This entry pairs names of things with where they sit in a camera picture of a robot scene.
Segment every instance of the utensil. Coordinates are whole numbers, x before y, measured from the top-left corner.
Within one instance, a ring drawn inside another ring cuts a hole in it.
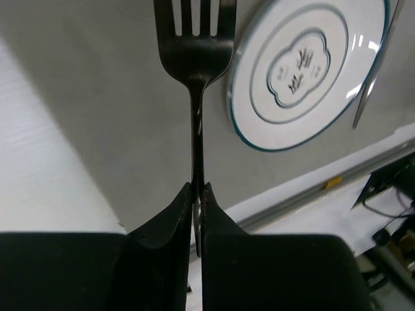
[[[201,197],[204,182],[202,99],[228,69],[235,37],[236,0],[221,0],[217,34],[211,35],[211,1],[200,2],[200,34],[193,35],[191,0],[181,0],[182,35],[175,33],[171,0],[154,0],[158,49],[164,69],[191,97],[192,200],[196,248],[201,256]]]
[[[228,106],[241,139],[279,151],[324,131],[367,80],[388,17],[388,0],[267,1],[230,69]]]
[[[379,49],[379,52],[377,53],[376,56],[376,62],[375,65],[372,68],[372,73],[370,74],[370,77],[368,79],[368,82],[366,83],[366,85],[363,88],[362,91],[362,97],[361,97],[361,101],[359,102],[359,107],[357,108],[357,113],[355,116],[355,120],[353,121],[353,128],[356,129],[363,111],[369,101],[369,97],[370,97],[370,93],[372,92],[375,84],[376,84],[376,80],[377,80],[377,76],[379,74],[379,71],[382,68],[383,65],[383,60],[385,59],[385,55],[386,55],[386,51],[388,50],[388,46],[390,44],[390,40],[392,39],[392,36],[395,32],[395,28],[396,28],[396,24],[397,21],[399,19],[399,16],[402,12],[402,8],[403,5],[405,4],[406,0],[397,0],[397,4],[396,4],[396,8],[395,8],[395,12],[394,15],[392,16],[392,20],[390,21],[390,26],[389,26],[389,31],[388,34],[386,35],[385,39],[382,42],[382,45]]]

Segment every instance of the fork handle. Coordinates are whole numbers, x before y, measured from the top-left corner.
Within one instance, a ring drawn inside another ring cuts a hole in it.
[[[203,88],[189,88],[191,97],[191,125],[192,125],[192,201],[193,227],[195,230],[197,255],[201,256],[202,247],[202,193],[205,186],[204,158],[203,158]]]

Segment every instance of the gray surface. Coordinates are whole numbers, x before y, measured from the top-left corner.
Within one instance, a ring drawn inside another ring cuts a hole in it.
[[[239,0],[238,38],[262,2]],[[357,130],[355,102],[307,144],[261,153],[233,133],[225,79],[211,86],[206,180],[219,203],[228,208],[414,122],[414,15],[407,1]],[[1,1],[0,35],[126,228],[167,206],[190,180],[190,108],[186,89],[160,64],[152,1]]]

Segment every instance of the plate rim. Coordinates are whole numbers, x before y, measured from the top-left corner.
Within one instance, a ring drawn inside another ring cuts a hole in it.
[[[233,80],[235,77],[235,73],[237,72],[238,68],[239,68],[239,63],[240,63],[240,58],[242,57],[242,55],[245,52],[246,49],[246,45],[248,44],[248,42],[250,41],[250,38],[252,37],[252,34],[256,31],[257,26],[260,22],[261,19],[264,18],[264,16],[266,16],[267,14],[267,10],[272,6],[272,5],[276,5],[278,2],[280,2],[281,0],[267,0],[267,2],[265,2],[260,8],[259,10],[255,13],[254,17],[252,18],[251,22],[249,22],[247,28],[245,29],[242,38],[241,38],[241,42],[239,43],[239,46],[237,48],[237,50],[235,51],[234,57],[232,59],[232,63],[230,66],[230,70],[229,70],[229,75],[228,75],[228,81],[227,81],[227,105],[228,105],[228,113],[230,114],[230,118],[232,121],[232,125],[234,130],[236,131],[236,134],[239,136],[239,138],[245,143],[247,144],[249,147],[258,150],[258,151],[262,151],[262,152],[282,152],[282,151],[287,151],[296,147],[299,147],[305,143],[308,143],[310,140],[314,139],[315,137],[319,136],[322,132],[326,131],[331,125],[333,125],[342,115],[343,113],[350,107],[350,105],[355,101],[355,99],[357,98],[357,96],[359,95],[360,92],[356,93],[348,102],[348,104],[345,106],[345,108],[325,127],[323,127],[320,131],[318,131],[317,133],[315,133],[314,135],[310,136],[310,138],[298,143],[298,144],[294,144],[290,147],[286,147],[286,148],[278,148],[278,149],[266,149],[266,148],[262,148],[259,146],[254,145],[253,143],[251,143],[240,131],[237,122],[235,120],[235,115],[233,113],[233,100],[232,100],[232,94],[233,94]],[[381,42],[379,44],[379,50],[382,47],[382,45],[384,44],[385,41],[385,36],[389,30],[389,24],[390,24],[390,0],[383,0],[384,4],[385,4],[385,22],[383,23],[383,32],[382,32],[382,38],[381,38]],[[368,79],[369,77],[372,75],[373,70],[375,69],[375,65],[377,65],[379,61],[379,51],[376,53],[375,56],[375,60],[373,61],[373,64],[368,72],[368,74],[366,75],[366,77],[364,78],[363,82],[362,82],[362,87],[364,85],[366,85],[368,83]]]

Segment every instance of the white plate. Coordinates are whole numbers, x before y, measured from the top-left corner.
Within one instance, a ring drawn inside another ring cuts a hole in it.
[[[230,115],[253,148],[298,146],[360,91],[385,35],[388,0],[269,1],[231,66]]]

